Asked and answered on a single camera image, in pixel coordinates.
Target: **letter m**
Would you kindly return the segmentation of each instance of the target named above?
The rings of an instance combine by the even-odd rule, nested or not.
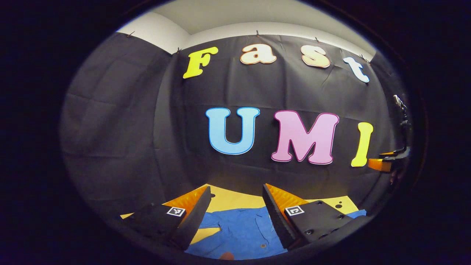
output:
[[[331,113],[322,113],[317,116],[309,132],[306,131],[301,117],[296,111],[280,110],[275,113],[275,119],[280,123],[280,136],[278,148],[271,155],[274,161],[291,161],[289,153],[290,143],[299,162],[303,161],[314,146],[308,161],[312,164],[326,165],[333,161],[332,144],[335,126],[339,117]]]

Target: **black fabric backdrop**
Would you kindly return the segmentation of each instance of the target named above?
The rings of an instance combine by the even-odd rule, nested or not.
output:
[[[242,48],[255,43],[269,45],[276,61],[242,64]],[[331,65],[321,69],[304,64],[302,45],[323,48]],[[213,46],[219,51],[208,66],[200,67],[203,73],[183,79],[188,54]],[[345,57],[362,64],[368,84],[355,77]],[[71,178],[103,216],[163,203],[205,183],[252,195],[261,195],[264,183],[306,199],[348,195],[370,210],[389,177],[350,163],[358,147],[359,122],[374,127],[368,158],[401,147],[391,120],[394,111],[386,103],[382,84],[368,63],[325,43],[279,35],[240,36],[171,56],[144,40],[115,33],[90,55],[70,85],[61,146]],[[213,107],[231,110],[226,123],[231,142],[241,138],[237,109],[260,109],[250,151],[231,156],[212,148],[205,111]],[[279,134],[273,115],[284,109],[297,111],[307,129],[320,113],[340,117],[331,164],[271,159]]]
[[[165,201],[152,133],[170,58],[142,39],[114,33],[72,80],[60,124],[64,161],[79,192],[102,216]]]
[[[277,56],[276,61],[255,65],[241,63],[242,48],[255,43],[269,45]],[[323,48],[331,65],[320,69],[304,64],[300,52],[302,45]],[[219,51],[211,55],[208,66],[201,67],[203,73],[183,79],[188,54],[213,46]],[[369,122],[374,127],[368,158],[397,148],[382,86],[372,68],[351,52],[304,38],[254,35],[210,41],[173,56],[172,60],[177,60],[173,84],[170,87],[170,84],[162,83],[161,87],[161,91],[171,91],[168,98],[171,118],[161,120],[158,110],[154,125],[158,128],[168,121],[173,123],[171,136],[174,142],[181,143],[179,152],[183,159],[167,157],[165,164],[186,170],[182,175],[187,178],[178,181],[192,183],[195,187],[209,183],[253,195],[261,195],[262,184],[270,183],[302,198],[349,195],[361,205],[380,174],[367,166],[350,166],[360,138],[357,124]],[[355,77],[343,61],[345,57],[353,57],[362,64],[363,73],[370,78],[368,85]],[[226,137],[231,142],[241,138],[241,118],[235,114],[237,109],[260,109],[250,151],[232,156],[212,148],[205,111],[214,107],[231,111],[226,120]],[[273,115],[283,109],[297,111],[307,129],[320,113],[330,112],[340,117],[335,129],[331,164],[313,165],[307,159],[280,163],[271,159],[279,134],[279,124]],[[168,141],[169,135],[163,139],[160,136],[154,135],[156,146]]]

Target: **blue letter u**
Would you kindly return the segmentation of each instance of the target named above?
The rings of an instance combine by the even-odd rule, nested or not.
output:
[[[226,140],[226,118],[230,114],[227,108],[210,108],[206,111],[206,116],[209,118],[209,142],[218,152],[241,155],[252,148],[255,137],[255,117],[260,114],[260,110],[251,107],[237,110],[237,115],[242,117],[242,139],[238,143]]]

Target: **blue shirt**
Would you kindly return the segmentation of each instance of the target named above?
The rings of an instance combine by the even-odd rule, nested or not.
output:
[[[266,207],[206,213],[200,229],[210,227],[220,227],[221,231],[190,245],[186,253],[218,259],[225,252],[231,252],[235,260],[243,260],[287,252]]]

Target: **white ceiling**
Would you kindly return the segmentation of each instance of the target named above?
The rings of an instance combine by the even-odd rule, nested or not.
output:
[[[153,10],[189,34],[245,22],[282,22],[343,38],[374,54],[360,35],[329,15],[296,0],[175,0]]]

